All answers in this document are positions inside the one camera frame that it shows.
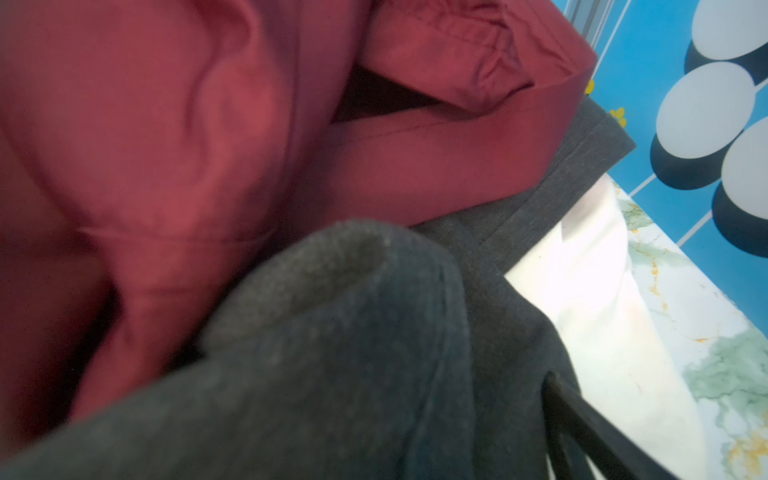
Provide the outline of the white cartoon print cloth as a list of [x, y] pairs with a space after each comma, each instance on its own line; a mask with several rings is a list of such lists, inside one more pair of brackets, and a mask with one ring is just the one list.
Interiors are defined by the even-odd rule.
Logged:
[[607, 176], [505, 278], [554, 324], [597, 412], [676, 477], [707, 478], [703, 424], [633, 277]]

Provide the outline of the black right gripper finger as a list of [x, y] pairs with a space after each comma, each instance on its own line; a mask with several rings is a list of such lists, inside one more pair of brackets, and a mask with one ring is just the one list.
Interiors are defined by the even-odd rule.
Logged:
[[559, 375], [546, 375], [542, 390], [547, 449], [557, 479], [593, 479], [596, 467], [606, 479], [673, 479], [599, 414]]

